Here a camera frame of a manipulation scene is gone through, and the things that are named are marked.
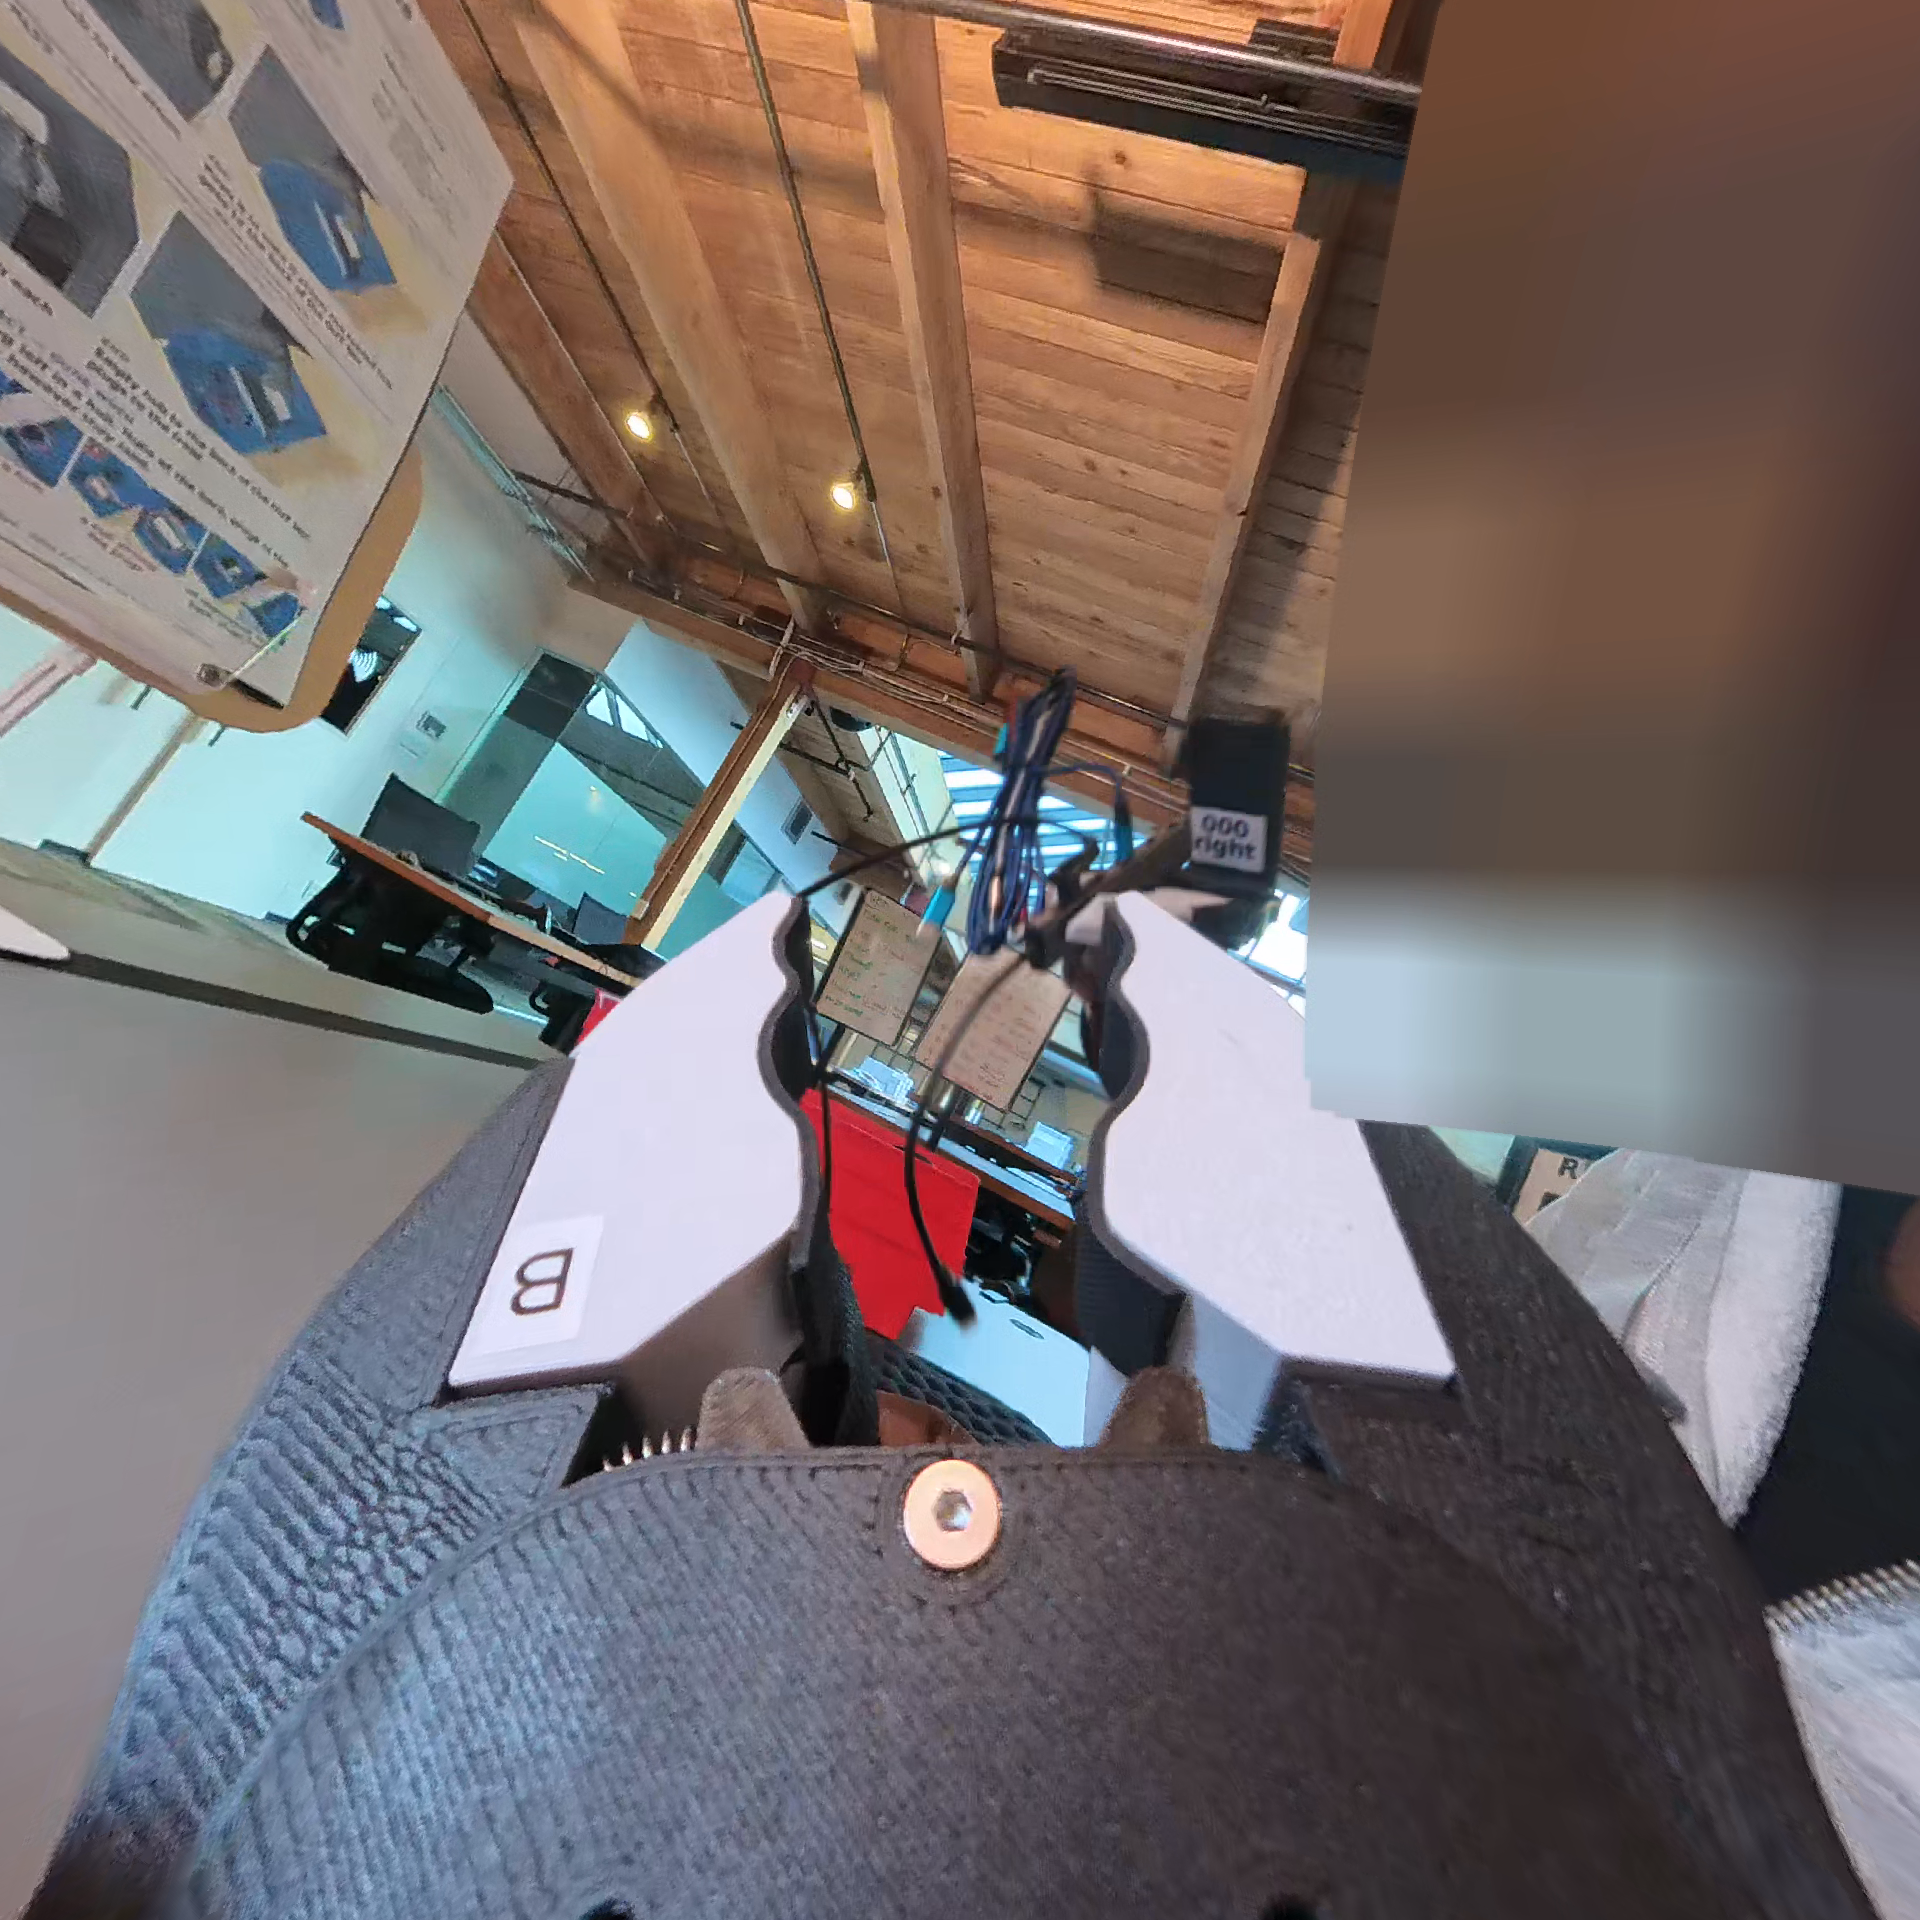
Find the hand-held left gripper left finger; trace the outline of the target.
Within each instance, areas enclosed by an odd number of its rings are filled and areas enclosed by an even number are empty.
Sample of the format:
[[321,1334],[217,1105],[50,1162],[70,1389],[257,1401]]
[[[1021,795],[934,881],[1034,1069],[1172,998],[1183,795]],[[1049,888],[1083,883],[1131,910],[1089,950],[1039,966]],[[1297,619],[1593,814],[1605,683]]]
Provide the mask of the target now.
[[810,1082],[810,911],[740,910],[570,1055],[449,1389],[697,1403],[831,1352]]

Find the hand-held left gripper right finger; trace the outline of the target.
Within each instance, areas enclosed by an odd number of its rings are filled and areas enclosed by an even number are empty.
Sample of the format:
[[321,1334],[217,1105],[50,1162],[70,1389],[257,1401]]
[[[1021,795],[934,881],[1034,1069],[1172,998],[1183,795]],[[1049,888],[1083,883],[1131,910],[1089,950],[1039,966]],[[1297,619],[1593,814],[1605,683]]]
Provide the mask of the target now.
[[1123,1383],[1187,1370],[1210,1437],[1253,1449],[1293,1385],[1438,1408],[1455,1357],[1354,1120],[1316,1111],[1306,1015],[1147,893],[1073,911],[1101,986],[1110,1103],[1089,1150],[1085,1439]]

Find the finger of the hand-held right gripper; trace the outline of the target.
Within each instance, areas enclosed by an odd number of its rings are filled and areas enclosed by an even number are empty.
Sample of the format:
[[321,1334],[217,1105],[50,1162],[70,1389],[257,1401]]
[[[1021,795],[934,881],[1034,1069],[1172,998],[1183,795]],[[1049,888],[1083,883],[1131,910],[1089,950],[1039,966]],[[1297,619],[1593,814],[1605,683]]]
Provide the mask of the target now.
[[1030,921],[1030,961],[1062,963],[1067,950],[1100,945],[1107,899],[1172,881],[1191,854],[1191,829],[1169,829],[1109,867],[1092,871],[1092,843],[1066,862],[1043,886],[1043,911]]

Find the red plastic bin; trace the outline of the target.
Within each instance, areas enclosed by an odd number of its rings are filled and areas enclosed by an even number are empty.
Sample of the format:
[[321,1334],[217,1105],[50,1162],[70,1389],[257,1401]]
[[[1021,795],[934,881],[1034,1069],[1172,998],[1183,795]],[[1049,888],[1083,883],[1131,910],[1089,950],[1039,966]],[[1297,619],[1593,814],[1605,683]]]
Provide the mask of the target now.
[[777,1360],[801,1329],[786,1290],[836,1253],[858,1315],[897,1337],[941,1306],[908,1235],[905,1138],[867,1146],[853,1111],[812,1120],[812,989],[724,960],[717,985],[653,981],[657,1001],[579,1034],[534,1126],[453,1383],[613,1378],[643,1350]]

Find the handwritten whiteboard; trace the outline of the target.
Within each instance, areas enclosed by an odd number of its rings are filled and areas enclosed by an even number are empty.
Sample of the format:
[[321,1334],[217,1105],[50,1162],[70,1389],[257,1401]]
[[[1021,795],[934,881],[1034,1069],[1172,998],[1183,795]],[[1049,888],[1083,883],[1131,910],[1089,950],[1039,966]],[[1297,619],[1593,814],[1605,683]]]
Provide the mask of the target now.
[[941,926],[865,888],[813,993],[815,1016],[897,1046],[941,953],[949,953]]
[[1007,1111],[1067,1011],[1069,986],[1019,950],[969,953],[914,1043],[914,1063]]

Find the black white tag sign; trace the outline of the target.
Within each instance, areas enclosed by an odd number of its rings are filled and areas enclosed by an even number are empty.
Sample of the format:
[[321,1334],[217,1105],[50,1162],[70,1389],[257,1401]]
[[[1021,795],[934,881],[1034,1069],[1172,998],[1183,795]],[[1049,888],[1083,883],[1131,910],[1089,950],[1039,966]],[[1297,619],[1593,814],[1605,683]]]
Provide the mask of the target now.
[[1516,1221],[1529,1223],[1612,1151],[1603,1142],[1514,1136],[1495,1178],[1495,1199]]

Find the wooden office desk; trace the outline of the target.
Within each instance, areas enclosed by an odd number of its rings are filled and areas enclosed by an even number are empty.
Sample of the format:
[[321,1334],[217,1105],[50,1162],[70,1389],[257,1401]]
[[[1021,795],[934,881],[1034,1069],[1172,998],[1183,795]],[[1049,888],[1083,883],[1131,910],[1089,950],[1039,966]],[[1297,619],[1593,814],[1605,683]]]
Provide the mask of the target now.
[[410,856],[404,854],[393,854],[385,847],[378,847],[361,834],[327,822],[313,811],[307,811],[302,816],[302,822],[307,826],[313,826],[315,832],[322,832],[327,840],[341,853],[343,863],[356,859],[386,873],[393,873],[401,879],[410,879],[412,883],[426,888],[453,910],[486,926],[492,933],[486,950],[497,941],[515,943],[518,949],[525,949],[527,953],[540,954],[541,963],[550,970],[593,981],[598,992],[609,992],[614,997],[630,992],[641,982],[633,973],[613,966],[610,961],[596,958],[588,949],[570,943],[553,933],[540,929],[534,923],[531,923],[522,913],[509,911],[505,904],[486,899],[481,893],[462,886],[459,881],[444,879],[410,862]]

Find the black office chair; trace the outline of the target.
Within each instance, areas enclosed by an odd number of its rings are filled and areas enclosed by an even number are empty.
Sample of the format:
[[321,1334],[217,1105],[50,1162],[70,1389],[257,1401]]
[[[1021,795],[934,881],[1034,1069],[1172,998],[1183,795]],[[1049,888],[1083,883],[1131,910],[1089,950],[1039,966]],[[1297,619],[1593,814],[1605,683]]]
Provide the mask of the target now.
[[345,863],[287,918],[283,936],[327,970],[486,1016],[490,989],[463,963],[492,933],[426,888],[365,862]]

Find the black computer monitor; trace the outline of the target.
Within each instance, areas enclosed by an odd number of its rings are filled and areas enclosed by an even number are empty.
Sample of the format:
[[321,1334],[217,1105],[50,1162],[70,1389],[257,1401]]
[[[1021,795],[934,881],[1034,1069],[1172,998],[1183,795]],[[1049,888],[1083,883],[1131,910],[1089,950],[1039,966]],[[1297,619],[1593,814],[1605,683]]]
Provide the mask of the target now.
[[438,803],[397,774],[386,777],[361,829],[373,846],[410,854],[450,881],[469,879],[477,834],[475,819]]

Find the phone icon glass door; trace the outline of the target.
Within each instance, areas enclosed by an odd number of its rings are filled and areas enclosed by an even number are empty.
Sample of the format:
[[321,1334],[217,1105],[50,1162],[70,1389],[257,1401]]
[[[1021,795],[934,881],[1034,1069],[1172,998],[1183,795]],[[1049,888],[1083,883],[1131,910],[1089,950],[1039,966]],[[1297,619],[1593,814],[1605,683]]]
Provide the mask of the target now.
[[343,674],[329,693],[321,719],[335,730],[349,734],[401,661],[407,657],[418,632],[418,623],[381,594],[348,654]]

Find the black ceiling fixture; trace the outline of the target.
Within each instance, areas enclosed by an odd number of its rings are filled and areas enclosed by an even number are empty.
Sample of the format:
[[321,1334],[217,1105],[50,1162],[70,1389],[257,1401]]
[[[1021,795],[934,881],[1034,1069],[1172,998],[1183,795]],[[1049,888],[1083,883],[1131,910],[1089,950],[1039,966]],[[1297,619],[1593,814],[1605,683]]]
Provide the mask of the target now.
[[1332,67],[1332,41],[1284,29],[1237,49],[1201,53],[1150,35],[1012,27],[993,46],[1004,106],[1089,125],[1143,130],[1227,152],[1404,154],[1421,86]]

